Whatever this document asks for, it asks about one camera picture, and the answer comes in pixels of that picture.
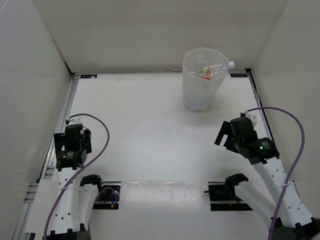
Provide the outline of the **clear ribbed plastic bottle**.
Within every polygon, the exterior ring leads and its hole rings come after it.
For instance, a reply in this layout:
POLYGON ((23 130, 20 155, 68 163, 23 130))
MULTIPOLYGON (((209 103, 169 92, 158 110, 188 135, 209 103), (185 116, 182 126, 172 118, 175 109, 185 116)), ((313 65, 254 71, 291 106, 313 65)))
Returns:
MULTIPOLYGON (((229 61, 228 63, 210 63, 210 78, 211 81, 216 80, 228 73, 229 70, 235 67, 235 63, 233 61, 229 61)), ((196 67, 194 69, 188 69, 188 73, 194 77, 196 67)))

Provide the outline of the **clear bottle yellow label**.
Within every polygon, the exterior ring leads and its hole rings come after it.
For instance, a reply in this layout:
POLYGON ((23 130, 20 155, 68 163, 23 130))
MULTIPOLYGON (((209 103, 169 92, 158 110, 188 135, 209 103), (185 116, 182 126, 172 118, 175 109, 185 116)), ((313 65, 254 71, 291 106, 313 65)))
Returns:
POLYGON ((199 53, 196 55, 194 77, 204 79, 205 77, 211 78, 211 58, 206 53, 199 53))

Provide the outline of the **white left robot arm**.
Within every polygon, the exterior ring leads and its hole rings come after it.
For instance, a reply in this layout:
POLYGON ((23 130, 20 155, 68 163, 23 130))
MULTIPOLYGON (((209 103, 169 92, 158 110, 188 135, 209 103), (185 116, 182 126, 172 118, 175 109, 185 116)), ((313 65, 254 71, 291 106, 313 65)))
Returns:
POLYGON ((81 123, 54 134, 58 197, 46 220, 44 240, 89 240, 90 214, 95 200, 105 194, 102 178, 83 174, 92 152, 91 132, 81 123))

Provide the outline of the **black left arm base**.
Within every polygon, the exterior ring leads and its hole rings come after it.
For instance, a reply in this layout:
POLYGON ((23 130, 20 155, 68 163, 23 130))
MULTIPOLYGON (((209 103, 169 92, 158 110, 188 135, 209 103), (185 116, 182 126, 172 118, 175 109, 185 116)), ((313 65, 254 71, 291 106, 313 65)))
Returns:
POLYGON ((104 181, 92 209, 118 210, 120 206, 121 186, 120 181, 104 181))

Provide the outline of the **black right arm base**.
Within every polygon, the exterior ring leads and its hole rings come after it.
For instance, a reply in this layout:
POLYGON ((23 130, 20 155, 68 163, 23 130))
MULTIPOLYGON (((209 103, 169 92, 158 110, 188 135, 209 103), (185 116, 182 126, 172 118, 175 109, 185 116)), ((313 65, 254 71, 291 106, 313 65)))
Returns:
POLYGON ((228 176, 224 182, 208 182, 208 190, 204 194, 209 196, 212 212, 252 211, 252 208, 236 196, 235 186, 249 179, 242 173, 228 176))

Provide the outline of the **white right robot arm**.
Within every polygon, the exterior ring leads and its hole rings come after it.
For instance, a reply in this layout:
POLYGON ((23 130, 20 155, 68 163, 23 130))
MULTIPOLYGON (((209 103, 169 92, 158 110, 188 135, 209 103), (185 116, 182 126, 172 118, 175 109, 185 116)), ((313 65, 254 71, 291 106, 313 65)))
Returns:
POLYGON ((226 136, 224 147, 249 160, 272 200, 259 192, 242 173, 226 178, 226 197, 244 201, 264 221, 273 240, 313 239, 320 234, 320 220, 303 204, 295 184, 286 181, 288 175, 275 143, 267 137, 259 138, 254 126, 245 115, 224 121, 214 143, 220 145, 226 136))

